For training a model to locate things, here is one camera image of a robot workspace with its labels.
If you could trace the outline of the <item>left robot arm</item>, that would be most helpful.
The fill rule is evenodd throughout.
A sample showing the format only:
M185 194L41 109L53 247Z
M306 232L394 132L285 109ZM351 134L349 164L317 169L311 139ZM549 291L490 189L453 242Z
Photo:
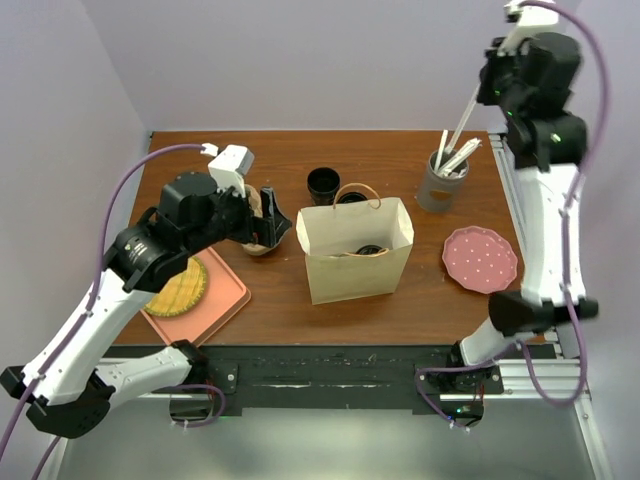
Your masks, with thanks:
M224 240L267 248L281 242L292 223L272 188L261 188L260 200L262 213L255 215L244 187L223 187L201 172L183 173L162 188L158 205L117 235L87 299L50 344L28 364L2 372L2 387L21 401L21 412L36 430L76 439L141 395L206 387L209 360L188 340L119 367L98 363L192 256Z

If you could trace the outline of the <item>brown paper bag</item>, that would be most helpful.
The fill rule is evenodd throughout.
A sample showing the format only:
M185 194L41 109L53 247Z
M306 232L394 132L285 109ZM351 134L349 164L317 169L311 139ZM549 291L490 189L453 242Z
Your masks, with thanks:
M396 291L414 243L411 217L398 197L382 198L371 187L366 201L305 207L296 234L304 252L314 305ZM355 256L365 245L389 249L377 257Z

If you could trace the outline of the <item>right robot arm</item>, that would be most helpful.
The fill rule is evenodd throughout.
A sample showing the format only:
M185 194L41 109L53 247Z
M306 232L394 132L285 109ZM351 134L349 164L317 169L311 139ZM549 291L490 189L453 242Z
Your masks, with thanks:
M487 319L451 349L445 379L459 393L476 386L480 369L512 345L599 313L582 280L577 234L574 182L587 153L587 126L565 108L581 66L579 44L552 32L514 43L498 37L484 56L477 99L504 114L527 245L520 289L491 294Z

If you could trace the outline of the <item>black coffee lid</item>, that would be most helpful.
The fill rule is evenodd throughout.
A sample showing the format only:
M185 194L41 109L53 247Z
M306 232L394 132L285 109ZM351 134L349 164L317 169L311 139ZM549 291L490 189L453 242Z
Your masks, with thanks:
M385 253L387 253L389 251L388 248L386 247L381 247L378 245L365 245L361 248L359 248L354 255L355 256L371 256L371 257L377 257L377 256L381 256L384 255Z

